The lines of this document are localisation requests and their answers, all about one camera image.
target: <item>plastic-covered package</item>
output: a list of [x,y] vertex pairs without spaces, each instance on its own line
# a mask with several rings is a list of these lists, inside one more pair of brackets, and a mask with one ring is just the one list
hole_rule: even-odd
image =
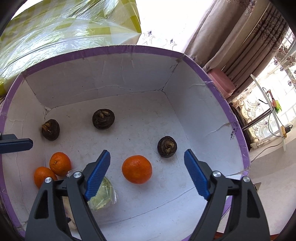
[[135,0],[43,0],[13,18],[0,38],[0,96],[20,72],[75,50],[136,44]]
[[[77,169],[73,169],[67,173],[67,177],[70,177]],[[94,197],[88,201],[89,208],[97,211],[104,207],[109,207],[117,202],[117,193],[115,192],[111,182],[107,177],[104,177],[102,183]]]

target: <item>orange fruit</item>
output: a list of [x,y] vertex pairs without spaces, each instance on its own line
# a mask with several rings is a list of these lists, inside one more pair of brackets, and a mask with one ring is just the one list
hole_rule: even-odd
[[47,177],[57,180],[57,176],[47,167],[38,167],[34,173],[34,182],[36,187],[40,188]]
[[63,177],[71,170],[71,162],[65,153],[57,152],[52,155],[49,161],[49,167],[55,175]]
[[152,176],[151,163],[143,156],[128,157],[122,164],[122,174],[134,184],[143,184]]

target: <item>red object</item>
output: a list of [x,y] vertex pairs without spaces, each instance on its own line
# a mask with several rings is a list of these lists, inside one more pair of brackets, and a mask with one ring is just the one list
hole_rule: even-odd
[[235,86],[225,73],[219,69],[212,69],[207,74],[225,99],[232,95]]

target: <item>blue gripper pad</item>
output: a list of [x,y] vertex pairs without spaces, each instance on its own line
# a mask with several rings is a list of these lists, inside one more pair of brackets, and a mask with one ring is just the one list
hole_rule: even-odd
[[102,183],[102,180],[110,165],[110,153],[106,150],[102,152],[98,160],[96,161],[96,166],[86,182],[86,191],[84,197],[89,201],[92,197],[96,195],[98,189]]
[[208,200],[211,195],[208,189],[208,179],[202,172],[200,166],[197,164],[197,161],[198,160],[190,149],[185,151],[184,163],[194,183],[194,186],[198,194]]

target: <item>silver bolt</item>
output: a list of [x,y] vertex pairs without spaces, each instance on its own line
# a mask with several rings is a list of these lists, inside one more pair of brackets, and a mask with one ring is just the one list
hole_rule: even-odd
[[75,172],[74,174],[73,174],[73,176],[75,177],[75,178],[80,178],[81,177],[81,172]]
[[251,179],[249,177],[243,177],[242,178],[244,182],[248,183]]
[[46,183],[50,183],[52,181],[52,178],[51,177],[47,177],[45,180],[44,180]]
[[213,171],[213,176],[214,177],[221,177],[221,172]]

